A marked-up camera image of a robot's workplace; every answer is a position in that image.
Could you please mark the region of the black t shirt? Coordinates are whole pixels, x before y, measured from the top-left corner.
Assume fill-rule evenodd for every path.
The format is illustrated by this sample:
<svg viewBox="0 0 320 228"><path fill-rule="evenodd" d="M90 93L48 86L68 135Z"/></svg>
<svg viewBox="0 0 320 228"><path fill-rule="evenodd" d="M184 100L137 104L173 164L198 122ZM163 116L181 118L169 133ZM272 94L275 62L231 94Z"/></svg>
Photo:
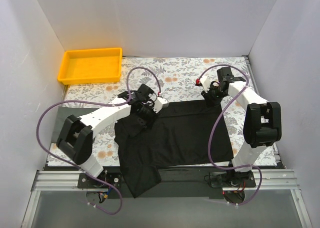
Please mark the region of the black t shirt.
<svg viewBox="0 0 320 228"><path fill-rule="evenodd" d="M150 129L134 137L129 134L129 117L119 120L114 141L132 195L160 183L160 168L231 161L234 154L224 119L212 130L221 111L221 106L209 107L204 100L172 102Z"/></svg>

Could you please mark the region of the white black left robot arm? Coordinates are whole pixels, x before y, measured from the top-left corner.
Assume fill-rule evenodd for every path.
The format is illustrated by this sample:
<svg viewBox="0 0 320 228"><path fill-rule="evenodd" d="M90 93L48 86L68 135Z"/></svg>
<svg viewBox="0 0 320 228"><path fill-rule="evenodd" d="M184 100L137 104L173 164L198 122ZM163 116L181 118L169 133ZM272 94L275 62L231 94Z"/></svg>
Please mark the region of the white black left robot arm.
<svg viewBox="0 0 320 228"><path fill-rule="evenodd" d="M124 91L106 107L80 117L70 115L64 121L57 138L57 147L77 166L88 173L89 182L96 188L103 187L106 175L93 155L93 142L98 133L120 119L134 114L143 127L151 126L168 101L160 96L152 100L154 91L141 84L138 90Z"/></svg>

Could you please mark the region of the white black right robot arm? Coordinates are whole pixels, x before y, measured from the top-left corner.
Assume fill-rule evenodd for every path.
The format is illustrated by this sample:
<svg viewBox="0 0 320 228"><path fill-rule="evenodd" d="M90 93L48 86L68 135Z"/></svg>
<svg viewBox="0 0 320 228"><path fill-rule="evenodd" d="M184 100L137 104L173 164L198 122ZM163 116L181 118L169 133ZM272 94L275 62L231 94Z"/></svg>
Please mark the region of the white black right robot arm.
<svg viewBox="0 0 320 228"><path fill-rule="evenodd" d="M251 179L252 168L260 154L281 139L281 106L278 102L262 98L252 90L245 73L240 77L234 76L234 66L222 64L215 65L215 68L218 81L210 81L202 73L195 84L203 88L201 94L208 105L216 106L224 97L230 96L233 102L237 101L245 110L244 142L229 166L221 168L225 171L223 177L227 183L236 187Z"/></svg>

